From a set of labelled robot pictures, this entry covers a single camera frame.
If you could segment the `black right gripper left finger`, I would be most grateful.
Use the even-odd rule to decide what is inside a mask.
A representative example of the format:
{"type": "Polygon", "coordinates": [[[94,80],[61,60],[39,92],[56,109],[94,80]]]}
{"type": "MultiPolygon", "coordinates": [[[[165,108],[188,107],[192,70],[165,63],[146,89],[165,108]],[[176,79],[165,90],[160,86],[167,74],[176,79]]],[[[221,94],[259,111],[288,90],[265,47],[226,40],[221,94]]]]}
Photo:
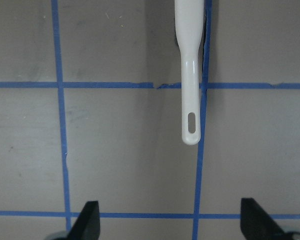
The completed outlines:
{"type": "Polygon", "coordinates": [[[98,201],[87,201],[68,233],[67,240],[98,240],[101,233],[98,201]]]}

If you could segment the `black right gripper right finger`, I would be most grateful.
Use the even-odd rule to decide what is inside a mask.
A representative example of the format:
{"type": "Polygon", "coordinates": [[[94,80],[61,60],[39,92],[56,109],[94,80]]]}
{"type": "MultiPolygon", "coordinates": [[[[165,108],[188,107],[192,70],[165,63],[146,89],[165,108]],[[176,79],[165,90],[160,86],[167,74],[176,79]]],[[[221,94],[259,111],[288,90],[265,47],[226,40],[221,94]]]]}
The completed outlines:
{"type": "Polygon", "coordinates": [[[284,232],[253,198],[241,199],[240,230],[246,240],[290,239],[290,234],[284,232]]]}

